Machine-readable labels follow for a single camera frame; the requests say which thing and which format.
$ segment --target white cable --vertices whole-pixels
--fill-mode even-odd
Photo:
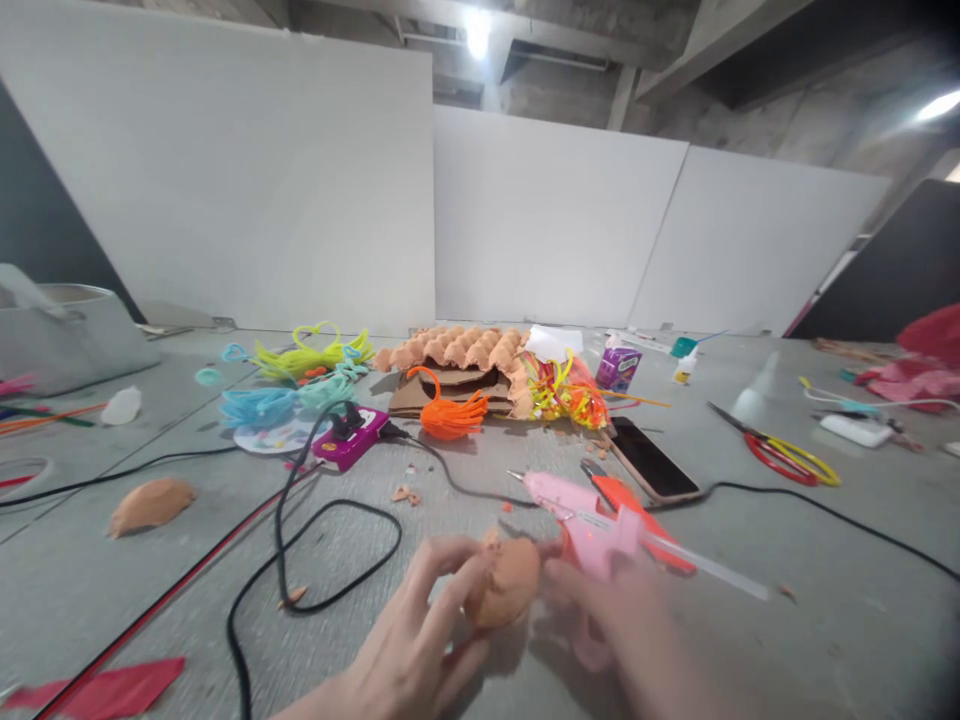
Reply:
[[[830,398],[816,397],[810,392],[811,390],[816,390],[818,393],[821,393],[823,395],[830,395],[831,397]],[[823,390],[821,388],[815,388],[815,387],[809,387],[809,388],[804,387],[803,394],[805,397],[809,398],[810,400],[816,400],[817,402],[837,403],[838,405],[841,405],[845,402],[853,403],[855,405],[865,405],[866,407],[895,407],[895,406],[905,406],[905,405],[942,404],[942,405],[949,405],[955,410],[960,410],[960,404],[955,403],[952,400],[928,399],[928,400],[904,400],[902,402],[864,403],[864,402],[860,402],[859,400],[853,400],[852,398],[844,397],[843,395],[837,395],[836,393],[832,393],[829,390]]]

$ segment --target red scissors handle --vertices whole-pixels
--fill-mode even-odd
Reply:
[[[802,465],[794,462],[793,459],[787,457],[779,450],[771,447],[756,435],[745,433],[743,438],[747,441],[750,451],[757,459],[774,472],[783,475],[788,480],[793,480],[796,483],[808,487],[816,487],[820,484],[820,479],[816,475]]]

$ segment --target orange craft piece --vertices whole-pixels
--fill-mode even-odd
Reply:
[[[456,440],[471,433],[480,432],[480,423],[483,422],[483,416],[487,414],[486,396],[480,397],[480,391],[477,390],[473,397],[462,405],[453,400],[440,399],[440,381],[430,370],[418,365],[411,368],[407,377],[413,377],[418,372],[424,372],[433,380],[433,386],[437,389],[437,396],[431,400],[423,410],[420,411],[420,424],[423,429],[433,435],[438,440]]]

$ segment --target white wall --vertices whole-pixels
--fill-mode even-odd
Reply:
[[[150,321],[433,321],[429,55],[3,0],[0,75]]]
[[[687,144],[436,106],[437,317],[623,327]]]
[[[782,335],[888,185],[691,147],[630,324]]]

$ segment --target glue stick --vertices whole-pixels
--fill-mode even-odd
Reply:
[[[677,370],[673,373],[673,381],[678,385],[686,385],[697,366],[697,348],[694,347],[689,355],[677,361]]]

